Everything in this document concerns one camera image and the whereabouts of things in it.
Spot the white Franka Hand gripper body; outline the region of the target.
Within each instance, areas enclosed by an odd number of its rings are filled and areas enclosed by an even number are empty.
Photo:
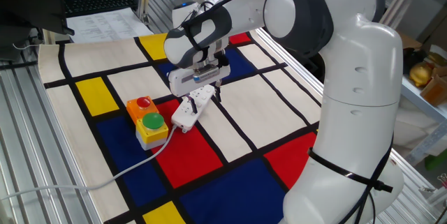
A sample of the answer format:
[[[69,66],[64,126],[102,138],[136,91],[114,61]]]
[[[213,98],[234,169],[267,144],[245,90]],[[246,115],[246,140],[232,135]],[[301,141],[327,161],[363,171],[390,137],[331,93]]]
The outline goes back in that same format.
[[[201,88],[207,84],[222,80],[230,75],[230,66],[211,66],[202,69],[183,69],[172,70],[168,74],[170,90],[176,97],[181,97]]]

